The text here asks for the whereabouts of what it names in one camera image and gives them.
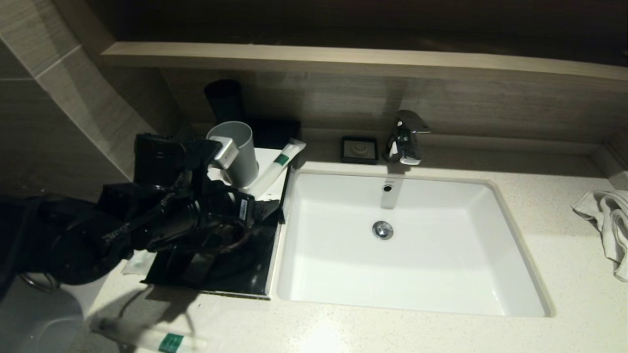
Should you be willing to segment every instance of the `cup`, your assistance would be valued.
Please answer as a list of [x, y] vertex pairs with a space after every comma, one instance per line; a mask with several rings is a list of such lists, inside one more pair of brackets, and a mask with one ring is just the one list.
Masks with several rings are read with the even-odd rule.
[[239, 150], [233, 163], [223, 171], [227, 181], [236, 188], [251, 184], [257, 178], [257, 159], [251, 127], [240, 121], [227, 121], [214, 126], [207, 133], [207, 138], [211, 136], [231, 138]]

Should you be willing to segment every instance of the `countertop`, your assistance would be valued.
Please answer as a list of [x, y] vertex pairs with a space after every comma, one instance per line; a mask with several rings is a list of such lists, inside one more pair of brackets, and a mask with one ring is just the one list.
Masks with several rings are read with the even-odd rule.
[[[311, 143], [300, 169], [387, 173], [385, 165], [334, 163], [337, 155]], [[271, 266], [270, 301], [147, 288], [139, 283], [141, 277], [123, 276], [122, 263], [109, 275], [89, 315], [120, 315], [194, 332], [209, 338], [208, 353], [628, 352], [628, 286], [613, 277], [597, 230], [571, 210], [585, 192], [613, 189], [590, 158], [428, 148], [421, 166], [406, 176], [491, 182], [516, 223], [551, 316], [460, 315], [282, 300], [276, 278], [285, 227]], [[120, 352], [110, 340], [88, 333], [87, 325], [70, 351]]]

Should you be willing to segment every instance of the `towel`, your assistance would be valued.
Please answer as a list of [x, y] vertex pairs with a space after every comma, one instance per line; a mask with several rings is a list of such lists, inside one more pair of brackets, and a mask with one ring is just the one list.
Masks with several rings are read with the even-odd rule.
[[602, 233], [604, 255], [617, 263], [615, 277], [628, 282], [628, 191], [589, 192], [573, 210]]

